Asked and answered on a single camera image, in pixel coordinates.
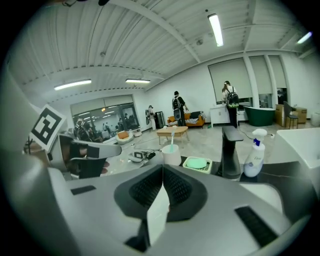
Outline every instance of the wooden coffee table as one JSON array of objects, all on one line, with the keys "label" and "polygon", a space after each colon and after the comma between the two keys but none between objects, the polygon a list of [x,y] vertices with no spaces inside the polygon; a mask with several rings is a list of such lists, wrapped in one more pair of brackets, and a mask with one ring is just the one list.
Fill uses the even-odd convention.
[{"label": "wooden coffee table", "polygon": [[[173,127],[168,127],[167,129],[162,128],[162,129],[156,131],[156,134],[159,136],[159,145],[161,145],[160,137],[163,136],[163,137],[166,137],[166,139],[168,139],[168,137],[171,137],[171,133],[173,130],[174,130]],[[187,130],[188,130],[187,126],[178,126],[174,130],[174,137],[176,137],[176,135],[180,135],[182,146],[183,146],[182,134],[185,134],[187,140],[189,141]]]}]

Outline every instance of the ceiling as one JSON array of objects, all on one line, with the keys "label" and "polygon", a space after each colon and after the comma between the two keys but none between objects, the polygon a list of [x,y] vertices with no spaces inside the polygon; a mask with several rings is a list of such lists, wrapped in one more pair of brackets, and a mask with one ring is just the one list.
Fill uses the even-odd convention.
[{"label": "ceiling", "polygon": [[[218,14],[222,28],[221,47],[207,18],[213,13]],[[302,52],[296,42],[305,32],[277,0],[48,4],[13,45],[8,70],[27,97],[38,95],[51,103],[95,91],[148,89],[191,66],[234,52]],[[90,85],[54,90],[54,86],[89,78]],[[127,84],[127,78],[151,83],[148,87]]]}]

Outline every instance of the ceiling light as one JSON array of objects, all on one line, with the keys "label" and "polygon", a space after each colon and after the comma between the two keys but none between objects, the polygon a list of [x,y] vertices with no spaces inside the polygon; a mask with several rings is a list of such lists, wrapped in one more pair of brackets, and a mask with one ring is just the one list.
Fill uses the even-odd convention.
[{"label": "ceiling light", "polygon": [[221,27],[220,27],[218,15],[216,15],[216,14],[209,15],[208,19],[209,19],[211,26],[212,26],[212,29],[213,29],[216,45],[218,47],[223,46],[224,41],[222,39],[222,33],[221,33]]},{"label": "ceiling light", "polygon": [[140,83],[140,84],[149,84],[150,80],[143,80],[143,79],[126,79],[126,83]]},{"label": "ceiling light", "polygon": [[87,114],[90,114],[90,112],[86,112],[86,113],[80,114],[79,116],[84,116],[84,115],[87,115]]},{"label": "ceiling light", "polygon": [[308,32],[308,33],[306,33],[303,37],[301,37],[297,43],[298,43],[298,44],[302,44],[302,43],[304,43],[306,40],[308,40],[311,36],[312,36],[312,32]]},{"label": "ceiling light", "polygon": [[81,85],[87,85],[87,84],[91,84],[91,79],[82,80],[82,81],[78,81],[78,82],[66,83],[63,85],[55,86],[54,89],[56,91],[58,91],[58,90],[62,90],[62,89],[68,88],[68,87],[81,86]]}]

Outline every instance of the bag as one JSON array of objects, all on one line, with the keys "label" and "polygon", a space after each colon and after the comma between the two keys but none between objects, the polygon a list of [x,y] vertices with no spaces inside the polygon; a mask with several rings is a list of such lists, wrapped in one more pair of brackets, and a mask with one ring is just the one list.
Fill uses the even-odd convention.
[{"label": "bag", "polygon": [[232,86],[232,92],[226,89],[229,93],[226,97],[226,105],[230,109],[236,109],[239,107],[239,96],[235,93],[235,88]]},{"label": "bag", "polygon": [[179,97],[176,97],[172,100],[172,108],[173,110],[179,110],[181,107],[180,100],[178,100]]}]

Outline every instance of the pillow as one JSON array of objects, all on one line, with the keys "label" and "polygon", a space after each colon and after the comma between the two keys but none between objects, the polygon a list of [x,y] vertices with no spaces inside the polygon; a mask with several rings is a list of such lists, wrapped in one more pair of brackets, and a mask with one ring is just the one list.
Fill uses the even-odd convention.
[{"label": "pillow", "polygon": [[192,112],[190,115],[191,119],[198,118],[201,115],[201,111]]},{"label": "pillow", "polygon": [[118,133],[118,137],[119,139],[125,139],[125,138],[128,138],[129,137],[129,134],[126,132],[126,131],[121,131]]},{"label": "pillow", "polygon": [[168,119],[170,120],[170,122],[174,122],[176,120],[174,116],[169,116]]}]

